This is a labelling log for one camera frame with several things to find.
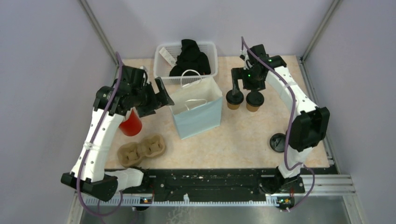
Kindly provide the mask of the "black coffee cup lid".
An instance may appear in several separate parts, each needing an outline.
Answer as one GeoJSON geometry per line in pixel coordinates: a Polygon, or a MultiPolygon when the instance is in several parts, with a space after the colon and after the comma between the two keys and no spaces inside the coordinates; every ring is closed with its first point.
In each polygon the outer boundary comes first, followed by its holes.
{"type": "Polygon", "coordinates": [[[252,106],[262,106],[264,103],[264,96],[263,95],[250,95],[250,93],[247,94],[246,97],[247,104],[252,105],[252,106]]]}

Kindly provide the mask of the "brown paper coffee cup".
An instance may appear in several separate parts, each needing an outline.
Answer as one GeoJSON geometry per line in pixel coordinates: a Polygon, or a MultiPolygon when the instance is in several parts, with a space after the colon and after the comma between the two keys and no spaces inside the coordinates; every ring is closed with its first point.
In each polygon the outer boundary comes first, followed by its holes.
{"type": "Polygon", "coordinates": [[[247,105],[246,105],[246,108],[247,108],[247,110],[250,111],[250,112],[256,112],[256,111],[259,110],[260,106],[252,106],[252,105],[247,104],[247,105]]]}

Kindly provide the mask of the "light blue paper bag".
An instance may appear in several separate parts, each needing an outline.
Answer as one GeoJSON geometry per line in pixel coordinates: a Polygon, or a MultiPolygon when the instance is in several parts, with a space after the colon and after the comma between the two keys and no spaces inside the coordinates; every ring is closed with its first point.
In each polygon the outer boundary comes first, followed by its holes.
{"type": "Polygon", "coordinates": [[[180,88],[170,96],[174,102],[170,111],[182,140],[220,126],[223,103],[223,93],[213,77],[199,75],[197,81],[184,84],[187,72],[198,74],[196,70],[184,71],[180,88]]]}

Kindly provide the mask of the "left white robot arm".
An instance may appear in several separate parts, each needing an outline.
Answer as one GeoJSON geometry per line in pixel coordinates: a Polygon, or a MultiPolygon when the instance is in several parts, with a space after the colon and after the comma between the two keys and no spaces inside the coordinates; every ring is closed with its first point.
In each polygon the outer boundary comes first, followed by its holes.
{"type": "Polygon", "coordinates": [[[71,171],[62,174],[61,183],[103,202],[131,187],[139,193],[149,189],[150,181],[143,171],[127,168],[106,172],[105,164],[115,133],[129,111],[135,108],[142,118],[174,105],[160,77],[155,78],[155,84],[158,92],[144,68],[123,65],[114,83],[96,92],[82,151],[71,171]]]}

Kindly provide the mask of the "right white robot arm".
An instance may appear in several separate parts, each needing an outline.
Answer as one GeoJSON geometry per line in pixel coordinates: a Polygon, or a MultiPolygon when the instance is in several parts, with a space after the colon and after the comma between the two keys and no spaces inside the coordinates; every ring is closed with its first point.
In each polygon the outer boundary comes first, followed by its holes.
{"type": "Polygon", "coordinates": [[[285,133],[273,135],[284,140],[283,162],[276,167],[268,187],[287,192],[304,167],[308,155],[325,138],[330,112],[318,107],[295,82],[281,56],[269,56],[262,44],[242,46],[240,58],[244,65],[231,70],[233,87],[226,94],[227,106],[239,108],[243,101],[247,109],[256,112],[264,103],[261,93],[269,84],[290,111],[285,133]]]}

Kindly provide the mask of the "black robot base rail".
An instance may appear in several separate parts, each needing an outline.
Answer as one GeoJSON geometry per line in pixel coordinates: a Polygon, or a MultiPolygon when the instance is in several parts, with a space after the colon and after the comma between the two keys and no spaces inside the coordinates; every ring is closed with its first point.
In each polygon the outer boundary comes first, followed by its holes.
{"type": "Polygon", "coordinates": [[[140,186],[126,194],[152,194],[155,202],[259,202],[267,193],[304,193],[297,177],[284,179],[277,168],[146,169],[140,186]]]}

